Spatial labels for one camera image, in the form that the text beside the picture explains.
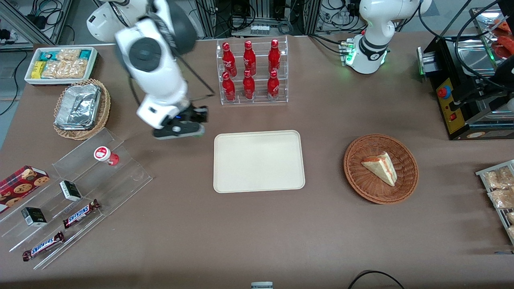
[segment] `coca-cola bottle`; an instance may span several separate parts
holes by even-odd
[[[235,86],[232,79],[230,79],[230,74],[226,71],[223,72],[223,91],[225,93],[225,98],[228,102],[235,102]]]
[[[272,70],[269,75],[270,75],[270,78],[268,79],[268,99],[271,101],[275,101],[279,97],[280,82],[277,79],[277,71],[276,70]]]
[[[245,41],[245,54],[243,55],[245,62],[245,69],[250,70],[252,75],[257,73],[257,63],[255,60],[255,52],[252,48],[252,42],[250,40]]]
[[[277,39],[271,40],[271,49],[268,54],[268,70],[271,73],[273,70],[278,71],[280,68],[280,50],[279,41]]]
[[[230,73],[230,77],[237,75],[237,68],[235,68],[235,57],[232,51],[230,51],[230,45],[227,42],[222,44],[223,48],[223,66],[225,71]]]
[[[243,87],[245,88],[245,97],[252,100],[255,95],[255,81],[253,80],[252,73],[249,69],[245,70],[245,78],[243,80]]]

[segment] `sandwich slice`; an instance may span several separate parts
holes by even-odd
[[[362,160],[361,164],[377,175],[386,184],[394,187],[398,176],[396,176],[393,162],[387,152],[383,152],[381,155],[367,157]]]

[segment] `cookie box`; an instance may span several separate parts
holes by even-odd
[[[60,49],[80,49],[80,50],[90,50],[91,54],[87,60],[86,71],[84,73],[83,78],[61,78],[61,79],[40,79],[40,78],[32,78],[32,71],[34,67],[37,65],[37,62],[40,60],[41,53],[56,51]],[[44,47],[38,48],[34,51],[34,55],[32,60],[30,61],[30,65],[27,69],[27,73],[25,73],[25,81],[34,86],[39,85],[68,85],[71,83],[76,83],[79,81],[88,80],[93,72],[93,67],[95,66],[95,61],[97,59],[98,52],[92,46],[58,46],[58,47]]]
[[[50,178],[42,170],[24,166],[0,182],[0,213],[14,206]]]

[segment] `wicker basket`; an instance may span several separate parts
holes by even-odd
[[[389,153],[398,180],[389,186],[365,168],[361,161],[382,152]],[[398,140],[382,134],[370,134],[354,140],[343,160],[344,173],[350,185],[365,199],[377,204],[405,201],[416,189],[419,171],[412,153]]]
[[[109,92],[105,88],[105,86],[98,80],[95,79],[88,79],[86,81],[81,81],[72,84],[72,86],[77,85],[87,85],[87,84],[94,84],[99,86],[102,89],[102,94],[100,96],[100,107],[98,109],[98,115],[95,126],[89,130],[89,131],[65,131],[61,130],[58,127],[53,125],[53,128],[57,131],[57,133],[60,136],[71,138],[74,140],[86,140],[94,135],[96,135],[102,128],[104,128],[105,124],[107,123],[107,118],[109,118],[109,110],[111,109],[111,97],[109,95]],[[57,101],[56,108],[53,110],[53,116],[57,117],[57,112],[59,111],[59,108],[61,107],[61,102],[63,100],[64,92],[61,93],[61,97],[59,97],[59,100]]]

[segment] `table surface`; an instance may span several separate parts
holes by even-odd
[[[512,159],[512,140],[448,141],[430,83],[418,75],[416,48],[431,36],[398,33],[372,75],[341,67],[308,37],[288,40],[288,104],[221,106],[216,96],[196,103],[210,109],[203,137],[166,141],[136,116],[113,46],[98,46],[94,78],[112,97],[107,127],[155,178],[44,270],[0,242],[2,287],[249,288],[270,280],[276,288],[342,288],[376,269],[407,288],[512,288],[514,256],[492,254],[512,247],[474,174]],[[198,42],[186,59],[216,89],[215,49],[216,41]],[[184,73],[193,98],[206,93]],[[52,127],[62,89],[26,86],[0,177],[23,165],[47,168],[79,144]],[[300,133],[305,186],[216,193],[214,137],[275,130]],[[344,151],[369,133],[397,138],[416,157],[419,185],[405,202],[372,204],[349,186]]]

